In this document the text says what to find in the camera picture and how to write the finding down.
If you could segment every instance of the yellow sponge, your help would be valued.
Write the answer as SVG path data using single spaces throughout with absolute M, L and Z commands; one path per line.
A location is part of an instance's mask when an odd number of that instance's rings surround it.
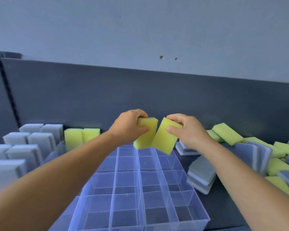
M 160 150 L 168 155 L 170 155 L 178 139 L 176 136 L 170 134 L 166 130 L 166 128 L 169 126 L 183 128 L 183 126 L 179 123 L 169 120 L 168 118 L 163 118 L 161 125 L 158 128 L 158 131 L 152 142 L 152 147 L 155 147 L 157 150 Z
M 272 158 L 282 158 L 286 155 L 286 152 L 284 150 L 281 150 L 277 147 L 274 147 L 273 145 L 271 144 L 268 144 L 256 137 L 249 137 L 249 138 L 244 138 L 243 140 L 243 143 L 247 143 L 248 141 L 253 141 L 253 142 L 256 142 L 256 143 L 260 143 L 264 146 L 267 146 L 267 147 L 270 147 L 273 149 L 273 153 L 272 153 Z
M 278 158 L 273 158 L 269 161 L 269 166 L 267 168 L 267 174 L 269 176 L 277 176 L 281 170 L 289 171 L 289 165 Z
M 83 134 L 83 143 L 86 143 L 91 139 L 94 139 L 95 137 L 99 136 L 101 134 L 101 129 L 84 128 L 82 130 L 82 134 Z
M 274 146 L 281 149 L 281 150 L 284 150 L 289 155 L 289 144 L 275 142 Z
M 82 129 L 70 128 L 64 131 L 66 150 L 73 150 L 83 143 Z
M 241 143 L 244 139 L 241 135 L 239 135 L 225 123 L 220 123 L 213 126 L 212 131 L 218 134 L 230 146 L 233 146 L 235 143 Z
M 219 143 L 224 142 L 224 140 L 221 137 L 219 137 L 214 131 L 208 130 L 207 132 L 209 136 L 211 136 L 211 138 L 214 139 L 216 142 L 219 142 Z
M 285 192 L 287 195 L 289 195 L 289 187 L 287 184 L 281 179 L 280 177 L 265 177 L 270 183 L 272 183 L 274 186 L 281 189 L 283 192 Z
M 148 126 L 150 130 L 134 141 L 134 148 L 137 150 L 150 148 L 158 127 L 158 120 L 156 118 L 138 118 L 137 125 Z

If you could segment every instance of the forearm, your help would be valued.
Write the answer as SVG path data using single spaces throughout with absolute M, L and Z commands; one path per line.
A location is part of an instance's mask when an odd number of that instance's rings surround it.
M 202 150 L 253 231 L 289 230 L 289 196 L 211 141 Z
M 0 230 L 47 230 L 120 145 L 105 132 L 0 192 Z

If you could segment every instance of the clear plastic organizer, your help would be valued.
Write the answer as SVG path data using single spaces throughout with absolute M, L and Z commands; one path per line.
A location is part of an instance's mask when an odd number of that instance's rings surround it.
M 121 146 L 50 230 L 202 231 L 210 218 L 186 179 L 174 152 Z

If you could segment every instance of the finger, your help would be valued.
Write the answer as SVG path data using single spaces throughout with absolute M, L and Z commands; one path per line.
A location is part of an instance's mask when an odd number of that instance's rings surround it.
M 141 109 L 135 109 L 135 113 L 137 114 L 137 117 L 143 117 L 143 118 L 148 117 L 147 113 Z
M 177 123 L 184 124 L 184 121 L 186 120 L 188 116 L 185 114 L 181 113 L 176 113 L 176 114 L 170 114 L 167 116 L 168 119 L 176 121 Z
M 183 129 L 182 128 L 178 128 L 175 126 L 169 126 L 166 129 L 170 134 L 178 137 L 179 139 L 181 139 L 182 133 L 183 133 Z
M 150 128 L 148 126 L 141 126 L 138 128 L 138 134 L 139 136 L 147 133 L 150 130 Z

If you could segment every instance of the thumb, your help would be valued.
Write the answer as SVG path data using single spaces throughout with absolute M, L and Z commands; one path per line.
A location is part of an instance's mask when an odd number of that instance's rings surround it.
M 175 127 L 175 126 L 169 126 L 167 127 L 166 129 L 170 134 L 178 137 L 179 139 L 181 138 L 181 135 L 183 133 L 183 130 L 182 128 L 178 128 L 178 127 Z
M 141 126 L 138 128 L 138 134 L 143 135 L 145 133 L 147 133 L 150 130 L 150 128 L 148 126 Z

